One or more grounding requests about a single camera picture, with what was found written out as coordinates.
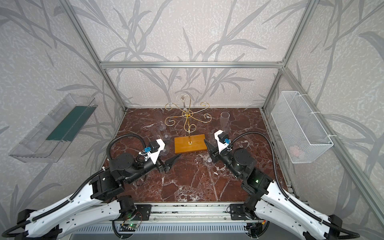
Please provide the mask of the amber wine glass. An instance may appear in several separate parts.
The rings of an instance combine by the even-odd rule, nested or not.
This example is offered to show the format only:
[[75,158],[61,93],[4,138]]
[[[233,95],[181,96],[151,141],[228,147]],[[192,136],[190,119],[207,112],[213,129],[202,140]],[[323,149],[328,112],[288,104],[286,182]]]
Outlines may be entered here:
[[250,134],[239,138],[236,141],[237,148],[253,149],[259,145],[258,135]]

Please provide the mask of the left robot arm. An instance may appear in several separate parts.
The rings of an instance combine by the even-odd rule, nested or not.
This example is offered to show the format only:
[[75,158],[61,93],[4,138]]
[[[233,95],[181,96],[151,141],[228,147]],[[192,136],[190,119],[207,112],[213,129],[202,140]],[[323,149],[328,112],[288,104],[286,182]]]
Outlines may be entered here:
[[180,155],[162,162],[138,162],[132,154],[123,153],[88,178],[70,196],[41,210],[19,213],[16,228],[23,231],[16,240],[57,240],[81,228],[117,219],[129,219],[137,212],[131,196],[117,196],[125,186],[157,169],[168,172]]

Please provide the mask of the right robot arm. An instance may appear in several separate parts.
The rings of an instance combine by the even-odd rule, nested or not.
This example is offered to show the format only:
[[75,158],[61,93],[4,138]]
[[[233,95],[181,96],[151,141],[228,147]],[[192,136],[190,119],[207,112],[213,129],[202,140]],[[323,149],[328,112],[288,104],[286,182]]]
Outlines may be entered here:
[[343,235],[329,227],[342,226],[342,220],[322,214],[285,190],[278,183],[255,167],[256,160],[246,149],[228,152],[225,144],[217,147],[205,141],[212,161],[222,162],[242,180],[241,187],[248,193],[243,211],[249,219],[269,221],[294,234],[301,240],[339,240]]

